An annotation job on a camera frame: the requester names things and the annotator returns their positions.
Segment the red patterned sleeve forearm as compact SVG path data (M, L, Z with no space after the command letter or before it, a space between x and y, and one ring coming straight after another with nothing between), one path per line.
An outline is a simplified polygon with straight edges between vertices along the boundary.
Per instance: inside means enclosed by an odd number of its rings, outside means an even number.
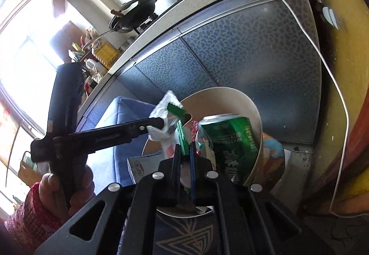
M1 253L33 254L61 226L60 218L42 205L39 183L35 183L23 204L1 220Z

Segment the person's left hand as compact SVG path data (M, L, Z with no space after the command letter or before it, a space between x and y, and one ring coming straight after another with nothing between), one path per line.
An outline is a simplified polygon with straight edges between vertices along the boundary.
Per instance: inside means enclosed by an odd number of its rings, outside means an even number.
M67 202L62 195L60 179L57 175L46 173L39 184L39 197L42 205L55 217L65 223L94 196L93 173L88 165L84 168L82 189L75 192Z

